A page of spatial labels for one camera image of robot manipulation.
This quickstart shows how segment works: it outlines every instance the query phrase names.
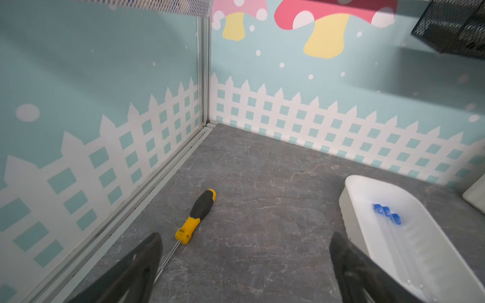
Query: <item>blue test tube cap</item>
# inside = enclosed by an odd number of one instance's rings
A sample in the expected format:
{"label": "blue test tube cap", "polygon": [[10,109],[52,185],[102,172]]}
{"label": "blue test tube cap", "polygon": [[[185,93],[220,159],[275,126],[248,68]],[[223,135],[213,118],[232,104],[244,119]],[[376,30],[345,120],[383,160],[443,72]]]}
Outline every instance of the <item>blue test tube cap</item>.
{"label": "blue test tube cap", "polygon": [[383,206],[382,207],[382,210],[384,211],[384,215],[386,217],[390,217],[391,216],[391,210],[387,206]]}
{"label": "blue test tube cap", "polygon": [[401,217],[398,214],[392,214],[392,221],[396,223],[396,225],[401,225]]}
{"label": "blue test tube cap", "polygon": [[382,205],[380,204],[374,204],[374,211],[380,215],[384,214],[384,211],[382,210]]}

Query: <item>black rubber grip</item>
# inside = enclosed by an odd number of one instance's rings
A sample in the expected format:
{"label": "black rubber grip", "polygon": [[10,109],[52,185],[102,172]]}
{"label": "black rubber grip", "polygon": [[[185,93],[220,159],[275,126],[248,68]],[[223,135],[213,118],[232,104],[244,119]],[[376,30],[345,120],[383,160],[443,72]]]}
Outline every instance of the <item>black rubber grip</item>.
{"label": "black rubber grip", "polygon": [[209,213],[212,204],[214,203],[214,193],[212,191],[206,190],[200,195],[197,201],[192,206],[190,211],[190,217],[194,219],[202,220]]}

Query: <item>gray marble floor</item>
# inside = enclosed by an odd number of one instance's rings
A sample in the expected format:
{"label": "gray marble floor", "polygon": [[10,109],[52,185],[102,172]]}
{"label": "gray marble floor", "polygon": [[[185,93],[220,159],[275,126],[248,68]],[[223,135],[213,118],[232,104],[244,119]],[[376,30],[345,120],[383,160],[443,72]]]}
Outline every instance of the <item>gray marble floor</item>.
{"label": "gray marble floor", "polygon": [[168,264],[151,302],[341,302],[328,245],[333,232],[345,232],[338,199],[354,174],[414,194],[485,281],[485,216],[459,193],[218,125],[73,294],[152,232],[166,255],[195,199],[213,188],[212,210]]}

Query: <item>painted mushroom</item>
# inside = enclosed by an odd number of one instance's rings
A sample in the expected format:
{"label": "painted mushroom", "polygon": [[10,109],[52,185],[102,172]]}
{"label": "painted mushroom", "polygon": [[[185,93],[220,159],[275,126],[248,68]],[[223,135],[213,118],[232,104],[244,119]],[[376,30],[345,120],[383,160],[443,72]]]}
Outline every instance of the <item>painted mushroom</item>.
{"label": "painted mushroom", "polygon": [[222,36],[228,40],[240,41],[244,31],[244,13],[264,21],[268,17],[266,0],[214,0],[212,5],[212,28],[221,28],[221,20],[226,18]]}
{"label": "painted mushroom", "polygon": [[330,59],[344,47],[345,27],[350,15],[384,28],[394,23],[397,0],[283,0],[275,12],[276,24],[293,30],[315,21],[315,29],[303,51]]}

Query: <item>screwdriver shaft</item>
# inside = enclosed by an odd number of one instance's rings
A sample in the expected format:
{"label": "screwdriver shaft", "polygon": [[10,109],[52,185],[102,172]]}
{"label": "screwdriver shaft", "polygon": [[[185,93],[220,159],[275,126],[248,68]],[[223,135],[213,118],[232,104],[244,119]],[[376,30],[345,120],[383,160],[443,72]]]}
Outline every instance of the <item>screwdriver shaft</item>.
{"label": "screwdriver shaft", "polygon": [[168,261],[170,261],[170,258],[173,256],[173,254],[175,253],[175,251],[177,250],[177,248],[180,246],[180,241],[178,241],[174,248],[172,248],[172,250],[168,253],[168,256],[167,258],[165,258],[165,260],[162,262],[162,264],[160,265],[160,267],[158,267],[158,271],[157,271],[157,277],[155,278],[155,282],[153,282],[153,284],[155,284],[158,279],[160,278],[160,276],[162,275],[162,272],[163,272],[163,269],[165,268],[165,266],[167,265]]}

